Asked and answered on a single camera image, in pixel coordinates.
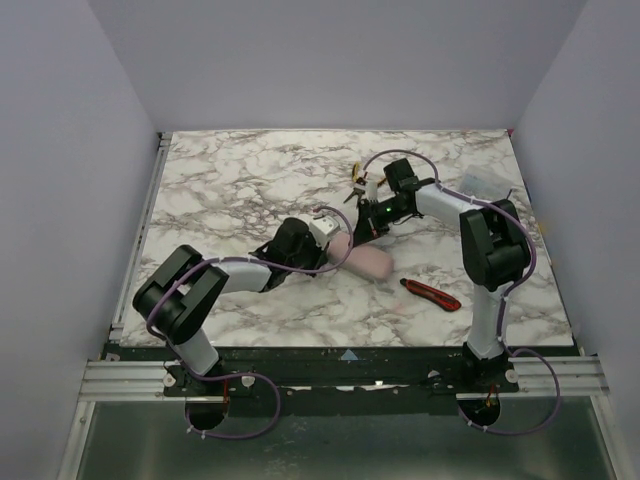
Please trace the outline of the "pink zippered umbrella case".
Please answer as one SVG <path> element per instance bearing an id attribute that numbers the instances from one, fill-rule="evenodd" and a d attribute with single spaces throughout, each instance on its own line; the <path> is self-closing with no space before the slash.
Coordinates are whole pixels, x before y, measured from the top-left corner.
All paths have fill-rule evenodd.
<path id="1" fill-rule="evenodd" d="M 337 265 L 345 256 L 349 236 L 339 232 L 329 243 L 327 256 L 331 264 Z M 374 282 L 389 279 L 394 269 L 393 257 L 387 252 L 371 245 L 353 247 L 347 259 L 339 265 L 356 276 Z"/>

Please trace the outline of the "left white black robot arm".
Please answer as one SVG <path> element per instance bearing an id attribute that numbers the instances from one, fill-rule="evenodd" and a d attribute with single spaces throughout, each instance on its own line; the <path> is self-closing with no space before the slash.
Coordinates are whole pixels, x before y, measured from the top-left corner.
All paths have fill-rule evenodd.
<path id="1" fill-rule="evenodd" d="M 282 266 L 315 272 L 327 263 L 327 245 L 340 229 L 329 216 L 309 222 L 287 218 L 274 237 L 250 256 L 205 264 L 203 256 L 181 245 L 135 293 L 135 311 L 197 375 L 208 374 L 219 362 L 203 324 L 219 296 L 265 293 L 290 274 Z"/>

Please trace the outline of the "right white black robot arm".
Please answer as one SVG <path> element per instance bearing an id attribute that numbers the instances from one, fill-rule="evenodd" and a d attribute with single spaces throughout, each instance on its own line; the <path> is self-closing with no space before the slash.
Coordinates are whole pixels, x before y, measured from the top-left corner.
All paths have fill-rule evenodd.
<path id="1" fill-rule="evenodd" d="M 504 365 L 510 293 L 536 266 L 535 246 L 508 199 L 475 199 L 445 187 L 437 174 L 420 179 L 409 160 L 384 168 L 392 196 L 377 198 L 378 183 L 367 179 L 357 201 L 356 246 L 386 235 L 390 225 L 433 217 L 460 234 L 464 270 L 474 284 L 472 324 L 462 347 L 461 375 L 471 383 Z"/>

